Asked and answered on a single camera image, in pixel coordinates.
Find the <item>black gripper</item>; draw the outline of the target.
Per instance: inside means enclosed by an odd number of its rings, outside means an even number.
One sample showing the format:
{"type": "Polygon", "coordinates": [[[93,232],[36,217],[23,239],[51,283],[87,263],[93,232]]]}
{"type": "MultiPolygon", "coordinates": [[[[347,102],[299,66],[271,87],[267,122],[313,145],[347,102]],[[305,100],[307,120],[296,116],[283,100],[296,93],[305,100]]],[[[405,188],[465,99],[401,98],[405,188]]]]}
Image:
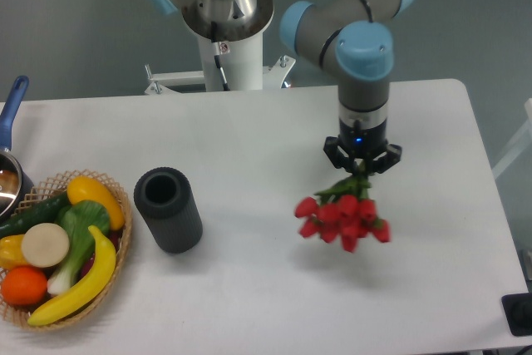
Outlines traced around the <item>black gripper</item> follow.
{"type": "Polygon", "coordinates": [[[359,173],[358,159],[369,159],[367,174],[383,174],[401,161],[402,147],[387,141],[387,121],[365,129],[359,121],[339,121],[339,135],[328,136],[323,152],[336,169],[359,173]]]}

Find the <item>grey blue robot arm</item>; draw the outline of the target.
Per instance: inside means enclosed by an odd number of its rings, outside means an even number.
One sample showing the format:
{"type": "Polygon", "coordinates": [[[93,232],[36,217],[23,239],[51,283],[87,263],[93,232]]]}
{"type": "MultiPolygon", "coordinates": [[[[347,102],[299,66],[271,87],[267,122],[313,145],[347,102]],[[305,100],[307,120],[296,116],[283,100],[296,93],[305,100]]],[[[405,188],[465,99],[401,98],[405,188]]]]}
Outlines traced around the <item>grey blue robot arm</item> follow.
{"type": "MultiPolygon", "coordinates": [[[[151,0],[179,12],[197,37],[208,91],[259,90],[263,33],[273,0],[151,0]]],[[[353,175],[380,174],[401,159],[386,137],[393,39],[386,22],[414,0],[296,2],[282,15],[282,43],[337,83],[339,133],[325,140],[331,163],[353,175]]]]}

